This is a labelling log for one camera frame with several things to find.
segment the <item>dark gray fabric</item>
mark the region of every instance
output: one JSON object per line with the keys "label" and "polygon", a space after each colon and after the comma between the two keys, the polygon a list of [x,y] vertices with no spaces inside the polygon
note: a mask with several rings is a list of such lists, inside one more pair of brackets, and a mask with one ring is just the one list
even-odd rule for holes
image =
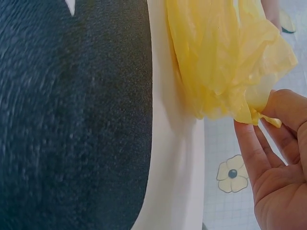
{"label": "dark gray fabric", "polygon": [[0,0],[0,229],[128,230],[152,139],[146,0]]}

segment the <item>blue flower center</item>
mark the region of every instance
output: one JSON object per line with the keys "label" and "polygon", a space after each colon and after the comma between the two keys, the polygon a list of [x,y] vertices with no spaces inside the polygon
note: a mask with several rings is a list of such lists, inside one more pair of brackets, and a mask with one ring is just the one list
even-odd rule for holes
{"label": "blue flower center", "polygon": [[235,169],[229,170],[229,172],[228,172],[228,176],[229,176],[231,179],[236,178],[237,175],[238,175],[238,172],[237,172]]}

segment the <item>yellow plastic bag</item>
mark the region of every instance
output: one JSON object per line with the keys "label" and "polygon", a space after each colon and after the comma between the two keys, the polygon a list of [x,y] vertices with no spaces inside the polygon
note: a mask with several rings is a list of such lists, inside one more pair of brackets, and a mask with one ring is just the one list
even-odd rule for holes
{"label": "yellow plastic bag", "polygon": [[[260,0],[166,0],[185,95],[195,116],[257,125],[297,59]],[[266,118],[280,127],[277,119]]]}

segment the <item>yellow flower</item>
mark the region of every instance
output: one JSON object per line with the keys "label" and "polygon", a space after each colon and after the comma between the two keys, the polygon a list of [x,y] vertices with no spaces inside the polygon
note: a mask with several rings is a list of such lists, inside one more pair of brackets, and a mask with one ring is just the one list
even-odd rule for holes
{"label": "yellow flower", "polygon": [[248,173],[241,155],[222,162],[216,179],[218,187],[226,193],[238,192],[248,186]]}

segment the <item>skin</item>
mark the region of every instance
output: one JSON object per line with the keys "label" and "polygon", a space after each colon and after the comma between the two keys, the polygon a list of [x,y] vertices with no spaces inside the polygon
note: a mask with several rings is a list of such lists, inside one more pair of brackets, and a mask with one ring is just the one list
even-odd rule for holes
{"label": "skin", "polygon": [[279,0],[261,0],[266,18],[281,30],[279,19]]}
{"label": "skin", "polygon": [[262,121],[287,164],[272,151],[259,127],[235,122],[257,221],[262,230],[305,230],[307,98],[290,90],[271,92],[263,114],[283,122],[275,128]]}

